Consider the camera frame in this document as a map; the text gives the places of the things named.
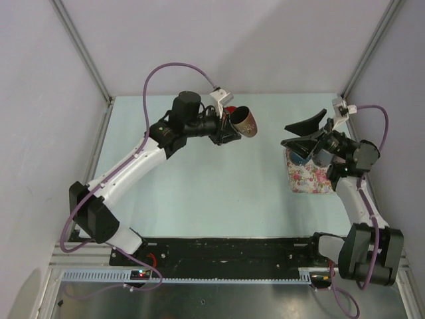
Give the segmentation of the brown patterned mug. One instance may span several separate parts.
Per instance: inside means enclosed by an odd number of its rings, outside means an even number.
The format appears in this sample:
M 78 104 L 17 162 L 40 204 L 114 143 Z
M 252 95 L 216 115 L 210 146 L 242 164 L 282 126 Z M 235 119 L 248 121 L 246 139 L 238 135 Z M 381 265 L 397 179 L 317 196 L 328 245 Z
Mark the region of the brown patterned mug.
M 230 115 L 230 121 L 247 138 L 253 138 L 258 133 L 254 116 L 247 106 L 237 107 Z

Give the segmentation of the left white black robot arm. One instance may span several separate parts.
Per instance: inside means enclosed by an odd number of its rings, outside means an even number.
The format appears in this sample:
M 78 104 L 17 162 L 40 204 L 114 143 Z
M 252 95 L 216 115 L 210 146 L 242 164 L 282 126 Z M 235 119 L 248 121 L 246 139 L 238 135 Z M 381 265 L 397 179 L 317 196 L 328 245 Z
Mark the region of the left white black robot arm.
M 183 148 L 188 138 L 206 136 L 217 146 L 241 138 L 225 109 L 233 99 L 232 94 L 217 88 L 210 96 L 214 104 L 205 107 L 199 94 L 180 92 L 171 109 L 150 125 L 140 143 L 124 159 L 87 185 L 77 181 L 70 187 L 70 216 L 94 242 L 121 249 L 133 265 L 146 260 L 143 239 L 122 225 L 112 208 L 147 172 Z

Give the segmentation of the red mug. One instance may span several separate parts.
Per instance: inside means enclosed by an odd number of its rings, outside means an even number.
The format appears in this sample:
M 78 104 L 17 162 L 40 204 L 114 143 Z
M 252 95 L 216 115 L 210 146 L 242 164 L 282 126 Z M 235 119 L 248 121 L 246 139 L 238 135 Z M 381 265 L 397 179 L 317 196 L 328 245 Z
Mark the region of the red mug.
M 226 112 L 228 112 L 230 115 L 236 110 L 235 106 L 226 106 L 224 108 L 226 110 Z

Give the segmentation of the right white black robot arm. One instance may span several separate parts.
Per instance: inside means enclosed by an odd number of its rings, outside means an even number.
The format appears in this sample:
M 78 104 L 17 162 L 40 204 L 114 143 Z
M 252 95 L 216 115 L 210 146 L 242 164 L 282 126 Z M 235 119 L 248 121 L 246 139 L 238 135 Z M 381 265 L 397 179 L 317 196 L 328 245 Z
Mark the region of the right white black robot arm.
M 304 160 L 322 151 L 333 156 L 327 178 L 351 224 L 344 238 L 315 233 L 317 243 L 307 249 L 308 261 L 314 266 L 334 262 L 340 276 L 354 280 L 361 289 L 369 284 L 391 286 L 396 280 L 404 236 L 381 217 L 365 181 L 381 151 L 370 141 L 355 141 L 336 129 L 340 121 L 348 118 L 348 111 L 338 109 L 333 118 L 320 126 L 326 113 L 322 110 L 307 120 L 287 125 L 286 131 L 295 137 L 281 142 Z

